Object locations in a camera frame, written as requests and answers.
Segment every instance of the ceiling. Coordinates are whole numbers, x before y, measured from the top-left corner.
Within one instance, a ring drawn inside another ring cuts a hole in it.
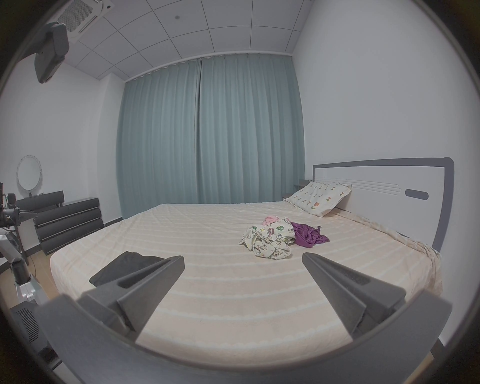
[[[101,79],[127,80],[192,56],[227,51],[292,53],[313,0],[112,0],[65,62]]]

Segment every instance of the curtain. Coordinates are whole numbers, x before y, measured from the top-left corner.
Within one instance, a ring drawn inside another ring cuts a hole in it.
[[[198,203],[196,135],[200,60],[125,85],[117,135],[123,218],[163,203]]]
[[[203,59],[198,136],[202,203],[280,201],[293,192],[305,157],[291,57]]]

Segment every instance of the gray headboard frame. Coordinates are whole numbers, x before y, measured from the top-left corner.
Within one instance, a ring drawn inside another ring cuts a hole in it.
[[[453,187],[455,167],[453,160],[449,157],[411,157],[400,159],[376,159],[347,161],[343,163],[318,164],[313,166],[312,177],[315,180],[315,169],[317,168],[339,168],[339,167],[375,167],[375,166],[413,166],[413,167],[443,167],[444,168],[444,195],[442,209],[438,220],[437,231],[433,239],[432,248],[438,252],[441,250],[452,212]]]

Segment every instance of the wooden floor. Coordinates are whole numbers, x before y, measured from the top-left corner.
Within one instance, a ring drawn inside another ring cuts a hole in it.
[[[28,270],[31,274],[35,275],[48,298],[53,299],[58,296],[59,292],[57,291],[50,270],[50,256],[51,255],[46,256],[42,251],[35,253],[32,255],[31,259],[29,259],[30,265],[28,266]],[[18,304],[17,293],[15,291],[15,286],[13,285],[13,275],[10,270],[0,274],[0,293],[9,308]],[[418,366],[412,375],[410,375],[405,381],[405,384],[412,383],[432,361],[433,356],[429,353],[420,366]]]

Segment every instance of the black cloth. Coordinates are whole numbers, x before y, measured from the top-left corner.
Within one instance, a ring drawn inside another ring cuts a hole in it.
[[[152,264],[164,260],[157,256],[143,256],[137,252],[124,252],[88,280],[95,287],[127,276]]]

